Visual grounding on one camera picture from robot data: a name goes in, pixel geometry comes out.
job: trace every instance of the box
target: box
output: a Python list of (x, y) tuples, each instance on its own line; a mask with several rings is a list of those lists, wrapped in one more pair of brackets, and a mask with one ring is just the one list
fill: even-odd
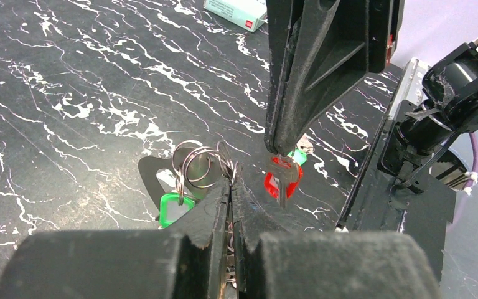
[(204, 0), (204, 8), (250, 32), (266, 22), (264, 0)]

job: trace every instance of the silver key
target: silver key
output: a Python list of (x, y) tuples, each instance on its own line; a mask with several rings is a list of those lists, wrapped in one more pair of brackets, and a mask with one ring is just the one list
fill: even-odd
[(298, 164), (290, 157), (272, 156), (268, 161), (268, 172), (278, 181), (278, 203), (284, 209), (287, 201), (287, 187), (299, 179)]

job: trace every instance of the black and white marble surface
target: black and white marble surface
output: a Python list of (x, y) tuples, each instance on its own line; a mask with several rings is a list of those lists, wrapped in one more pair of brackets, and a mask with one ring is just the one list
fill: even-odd
[[(296, 228), (334, 228), (399, 77), (370, 75), (308, 131)], [(268, 82), (266, 26), (202, 0), (0, 0), (0, 271), (38, 231), (157, 228), (137, 163), (183, 140), (224, 138), (266, 204)]]

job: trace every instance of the black plastic cover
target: black plastic cover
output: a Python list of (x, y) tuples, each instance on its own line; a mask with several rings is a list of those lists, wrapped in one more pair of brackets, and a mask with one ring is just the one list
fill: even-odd
[(367, 72), (383, 70), (403, 0), (269, 0), (267, 10), (271, 80), (265, 145), (287, 154), (312, 121)]

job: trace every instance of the green key tag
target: green key tag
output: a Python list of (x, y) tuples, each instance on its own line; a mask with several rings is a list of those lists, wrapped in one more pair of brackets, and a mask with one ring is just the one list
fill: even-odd
[(193, 209), (195, 202), (184, 196), (184, 204), (179, 206), (180, 195), (178, 193), (166, 193), (160, 198), (160, 226), (168, 227), (178, 220), (182, 215)]
[(303, 165), (303, 163), (307, 162), (307, 153), (302, 151), (299, 148), (296, 148), (294, 151), (290, 152), (287, 156), (292, 158), (294, 162), (296, 162), (298, 165)]

